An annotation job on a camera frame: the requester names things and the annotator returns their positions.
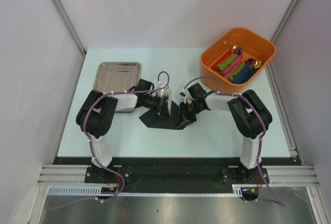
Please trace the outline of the black paper napkin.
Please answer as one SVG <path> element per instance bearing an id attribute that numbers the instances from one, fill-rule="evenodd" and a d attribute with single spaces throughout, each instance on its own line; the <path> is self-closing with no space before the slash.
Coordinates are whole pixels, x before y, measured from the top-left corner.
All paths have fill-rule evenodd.
<path id="1" fill-rule="evenodd" d="M 139 117 L 140 121 L 148 128 L 176 130 L 176 123 L 179 121 L 179 105 L 172 102 L 171 119 L 160 118 L 152 110 L 148 110 Z"/>

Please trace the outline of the ornate silver knife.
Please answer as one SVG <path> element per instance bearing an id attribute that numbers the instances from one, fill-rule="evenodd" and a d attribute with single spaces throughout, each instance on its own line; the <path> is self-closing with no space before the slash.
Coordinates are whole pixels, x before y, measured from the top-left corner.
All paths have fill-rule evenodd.
<path id="1" fill-rule="evenodd" d="M 171 107 L 172 107 L 172 92 L 171 90 L 168 90 L 165 93 L 165 101 L 166 101 L 166 106 L 169 112 L 171 112 Z"/>

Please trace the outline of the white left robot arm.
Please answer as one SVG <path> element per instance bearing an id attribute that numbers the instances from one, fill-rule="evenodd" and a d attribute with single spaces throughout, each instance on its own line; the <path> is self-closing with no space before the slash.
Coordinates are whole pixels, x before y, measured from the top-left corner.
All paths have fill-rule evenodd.
<path id="1" fill-rule="evenodd" d="M 107 141 L 103 137 L 111 128 L 116 111 L 124 109 L 147 108 L 157 117 L 171 118 L 171 90 L 169 84 L 140 79 L 136 86 L 123 92 L 103 93 L 92 90 L 76 116 L 76 124 L 88 138 L 92 163 L 98 167 L 96 176 L 102 182 L 114 177 L 114 169 L 108 165 L 112 161 Z"/>

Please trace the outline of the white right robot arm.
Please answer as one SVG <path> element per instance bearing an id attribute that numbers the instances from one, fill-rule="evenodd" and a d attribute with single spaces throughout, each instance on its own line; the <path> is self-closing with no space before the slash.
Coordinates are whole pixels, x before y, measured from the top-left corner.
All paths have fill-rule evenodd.
<path id="1" fill-rule="evenodd" d="M 239 179 L 251 183 L 261 172 L 262 138 L 265 136 L 273 117 L 255 91 L 249 89 L 242 94 L 207 92 L 196 83 L 183 89 L 184 101 L 179 104 L 176 128 L 185 128 L 197 121 L 202 111 L 221 110 L 231 113 L 238 131 L 243 136 L 240 156 Z"/>

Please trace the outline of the green rolled napkin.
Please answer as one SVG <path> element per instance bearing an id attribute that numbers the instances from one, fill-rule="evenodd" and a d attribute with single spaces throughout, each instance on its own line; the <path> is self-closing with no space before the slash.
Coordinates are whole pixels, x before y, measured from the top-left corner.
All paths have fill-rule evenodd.
<path id="1" fill-rule="evenodd" d="M 221 63 L 217 65 L 217 69 L 219 71 L 226 70 L 229 65 L 237 58 L 237 55 L 232 53 L 230 56 L 228 56 L 225 60 L 223 60 Z"/>

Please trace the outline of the blue rolled napkin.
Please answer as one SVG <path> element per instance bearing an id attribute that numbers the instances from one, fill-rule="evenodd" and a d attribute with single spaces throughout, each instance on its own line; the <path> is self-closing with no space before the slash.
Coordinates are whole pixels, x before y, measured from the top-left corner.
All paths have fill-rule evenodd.
<path id="1" fill-rule="evenodd" d="M 240 72 L 234 75 L 232 82 L 235 84 L 242 84 L 250 70 L 250 64 L 246 63 L 245 66 L 240 70 Z"/>

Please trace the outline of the silver metal tray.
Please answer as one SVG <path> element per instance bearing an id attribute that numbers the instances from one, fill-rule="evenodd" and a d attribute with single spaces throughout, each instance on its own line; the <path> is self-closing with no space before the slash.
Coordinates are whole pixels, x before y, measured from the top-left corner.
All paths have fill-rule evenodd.
<path id="1" fill-rule="evenodd" d="M 139 62 L 103 62 L 98 67 L 93 90 L 103 94 L 123 92 L 136 86 L 140 76 Z"/>

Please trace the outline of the orange plastic bin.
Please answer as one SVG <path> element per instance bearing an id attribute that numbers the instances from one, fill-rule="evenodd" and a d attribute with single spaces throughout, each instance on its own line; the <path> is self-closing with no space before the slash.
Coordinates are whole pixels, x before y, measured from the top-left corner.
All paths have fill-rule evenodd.
<path id="1" fill-rule="evenodd" d="M 221 92 L 241 92 L 275 54 L 271 41 L 248 29 L 234 28 L 201 54 L 202 82 Z"/>

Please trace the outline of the aluminium frame profile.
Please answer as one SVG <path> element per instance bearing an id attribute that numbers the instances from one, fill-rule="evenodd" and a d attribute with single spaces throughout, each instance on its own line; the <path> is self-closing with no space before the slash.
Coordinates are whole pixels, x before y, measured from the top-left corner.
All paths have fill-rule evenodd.
<path id="1" fill-rule="evenodd" d="M 319 187 L 313 166 L 265 166 L 271 187 Z"/>

